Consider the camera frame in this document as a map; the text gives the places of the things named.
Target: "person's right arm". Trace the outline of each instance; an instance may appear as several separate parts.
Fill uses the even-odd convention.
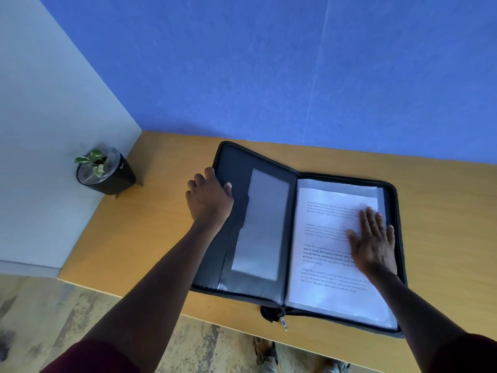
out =
[[[393,226],[385,230],[382,215],[372,208],[359,217],[361,238],[347,230],[354,262],[392,310],[419,368],[427,373],[436,352],[466,332],[399,280]]]

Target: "potted plant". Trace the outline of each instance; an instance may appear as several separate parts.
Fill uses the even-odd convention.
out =
[[[93,149],[76,157],[79,183],[107,195],[117,195],[136,184],[136,177],[126,158],[116,148]]]

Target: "wooden floor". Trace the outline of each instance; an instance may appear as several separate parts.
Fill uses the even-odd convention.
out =
[[[119,300],[52,278],[0,275],[2,373],[35,373],[77,342]],[[277,345],[282,373],[319,371],[321,357]],[[181,316],[157,372],[256,372],[252,336]],[[366,373],[351,367],[350,373]]]

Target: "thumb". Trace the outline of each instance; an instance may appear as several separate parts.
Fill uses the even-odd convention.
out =
[[[231,183],[229,182],[226,182],[223,186],[223,189],[224,189],[224,192],[229,196],[229,197],[232,197],[231,195]]]
[[[355,252],[359,248],[360,244],[359,237],[357,237],[356,232],[353,231],[352,229],[347,230],[346,234],[348,241],[350,243],[350,249],[352,250],[352,252]]]

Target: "maroon sleeve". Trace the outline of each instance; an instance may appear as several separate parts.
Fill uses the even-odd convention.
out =
[[[41,373],[139,373],[131,360],[112,345],[85,340],[71,346]]]
[[[430,373],[492,371],[497,367],[497,342],[485,336],[464,334],[435,354]]]

